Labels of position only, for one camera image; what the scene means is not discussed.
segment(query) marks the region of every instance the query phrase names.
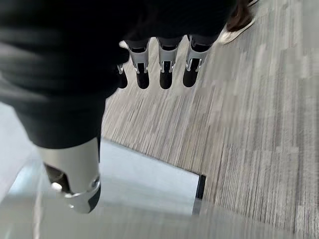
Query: shoe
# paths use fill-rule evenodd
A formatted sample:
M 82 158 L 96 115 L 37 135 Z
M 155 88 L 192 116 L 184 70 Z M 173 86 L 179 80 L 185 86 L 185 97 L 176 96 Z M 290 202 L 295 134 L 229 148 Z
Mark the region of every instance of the shoe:
M 256 2 L 258 2 L 258 0 L 250 0 L 248 3 L 248 7 L 254 5 Z
M 232 42 L 233 40 L 235 40 L 241 33 L 243 33 L 246 29 L 248 29 L 252 24 L 254 24 L 255 19 L 253 18 L 251 20 L 251 22 L 245 26 L 244 28 L 238 30 L 238 31 L 224 31 L 223 33 L 221 33 L 221 36 L 218 39 L 218 42 L 226 45 L 230 42 Z

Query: gray striped carpet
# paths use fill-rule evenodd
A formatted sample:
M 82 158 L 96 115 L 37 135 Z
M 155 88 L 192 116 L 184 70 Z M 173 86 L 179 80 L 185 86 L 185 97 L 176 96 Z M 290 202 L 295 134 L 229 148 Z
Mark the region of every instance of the gray striped carpet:
M 150 87 L 107 100 L 103 136 L 207 176 L 204 199 L 306 238 L 319 238 L 319 1 L 260 0 L 255 24 L 215 44 L 198 81 L 159 84 L 150 44 Z

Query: silver metal joint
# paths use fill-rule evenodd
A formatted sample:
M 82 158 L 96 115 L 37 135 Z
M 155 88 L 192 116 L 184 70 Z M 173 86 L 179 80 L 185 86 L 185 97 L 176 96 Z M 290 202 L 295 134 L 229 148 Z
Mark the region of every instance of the silver metal joint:
M 162 61 L 159 65 L 160 65 L 160 72 L 164 73 L 164 61 Z M 174 68 L 174 63 L 170 61 L 168 72 L 170 73 L 173 72 L 173 68 Z
M 118 67 L 119 74 L 120 75 L 123 74 L 124 72 L 123 64 L 117 65 L 117 67 Z
M 193 59 L 199 59 L 198 66 L 195 69 L 195 71 L 198 72 L 200 67 L 204 64 L 206 56 L 207 56 L 210 48 L 207 51 L 197 52 L 191 47 L 191 43 L 192 43 L 192 37 L 190 36 L 188 50 L 187 50 L 187 56 L 186 56 L 186 70 L 190 71 Z

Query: robotic hand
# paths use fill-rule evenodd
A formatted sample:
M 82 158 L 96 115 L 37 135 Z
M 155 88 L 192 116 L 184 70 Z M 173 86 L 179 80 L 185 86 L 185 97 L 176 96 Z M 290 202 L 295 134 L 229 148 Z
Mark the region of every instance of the robotic hand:
M 159 43 L 160 85 L 171 86 L 188 35 L 183 82 L 191 87 L 235 0 L 0 0 L 0 101 L 14 107 L 37 146 L 52 188 L 69 207 L 100 197 L 99 144 L 105 99 L 127 85 L 132 57 L 147 88 L 150 37 Z M 129 50 L 119 47 L 125 40 Z

